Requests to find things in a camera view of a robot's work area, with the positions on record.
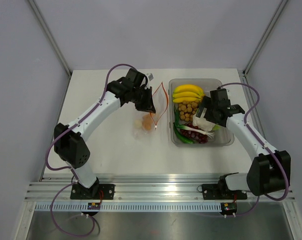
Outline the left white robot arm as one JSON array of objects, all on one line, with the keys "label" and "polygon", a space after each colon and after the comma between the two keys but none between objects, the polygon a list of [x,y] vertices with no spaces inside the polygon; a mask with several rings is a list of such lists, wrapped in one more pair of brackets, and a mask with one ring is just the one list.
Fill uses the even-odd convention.
[{"label": "left white robot arm", "polygon": [[151,79],[150,75],[130,68],[126,76],[107,81],[102,96],[76,120],[55,126],[54,152],[66,162],[76,179],[72,186],[73,199],[102,197],[103,187],[88,163],[90,150],[86,142],[108,116],[125,104],[133,103],[137,111],[154,114]]}]

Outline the clear zip top bag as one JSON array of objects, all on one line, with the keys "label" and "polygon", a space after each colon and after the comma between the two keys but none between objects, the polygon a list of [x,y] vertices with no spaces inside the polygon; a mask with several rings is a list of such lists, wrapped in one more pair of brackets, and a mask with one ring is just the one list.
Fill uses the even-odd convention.
[{"label": "clear zip top bag", "polygon": [[152,132],[159,129],[160,119],[164,116],[169,105],[169,96],[164,87],[164,83],[160,85],[152,93],[155,113],[137,112],[133,122],[133,136],[136,139],[142,139],[151,136]]}]

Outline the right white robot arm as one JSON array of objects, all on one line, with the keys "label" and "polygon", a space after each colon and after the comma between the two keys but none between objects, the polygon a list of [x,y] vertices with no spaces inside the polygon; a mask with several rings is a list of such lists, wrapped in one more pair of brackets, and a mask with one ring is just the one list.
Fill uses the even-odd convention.
[{"label": "right white robot arm", "polygon": [[279,151],[247,120],[248,113],[238,104],[231,104],[226,89],[221,87],[205,96],[197,116],[227,128],[240,141],[252,164],[247,173],[230,173],[221,176],[218,194],[229,198],[235,191],[265,195],[274,201],[284,200],[289,193],[291,156]]}]

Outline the white cauliflower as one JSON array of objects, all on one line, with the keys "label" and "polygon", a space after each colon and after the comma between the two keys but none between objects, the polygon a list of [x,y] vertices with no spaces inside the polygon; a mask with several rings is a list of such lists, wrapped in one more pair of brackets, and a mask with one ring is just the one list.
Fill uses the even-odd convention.
[{"label": "white cauliflower", "polygon": [[204,118],[204,115],[205,115],[204,113],[202,113],[200,117],[197,117],[196,115],[194,115],[193,116],[193,126],[196,126],[205,132],[210,132],[215,127],[215,124],[207,121]]}]

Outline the yellow banana bunch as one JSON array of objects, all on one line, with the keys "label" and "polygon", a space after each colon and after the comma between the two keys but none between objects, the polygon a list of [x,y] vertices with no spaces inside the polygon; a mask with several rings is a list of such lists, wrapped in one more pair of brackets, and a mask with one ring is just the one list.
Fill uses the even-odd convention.
[{"label": "yellow banana bunch", "polygon": [[204,96],[205,93],[202,88],[193,84],[179,85],[172,93],[174,103],[194,102],[196,100],[201,100]]}]

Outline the orange yellow pepper cluster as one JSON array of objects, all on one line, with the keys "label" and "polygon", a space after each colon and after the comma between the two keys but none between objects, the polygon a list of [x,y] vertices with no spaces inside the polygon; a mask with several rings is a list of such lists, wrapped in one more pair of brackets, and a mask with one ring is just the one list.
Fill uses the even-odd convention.
[{"label": "orange yellow pepper cluster", "polygon": [[134,127],[136,129],[142,129],[145,131],[150,131],[152,128],[153,120],[150,114],[143,115],[142,117],[138,117],[134,121]]}]

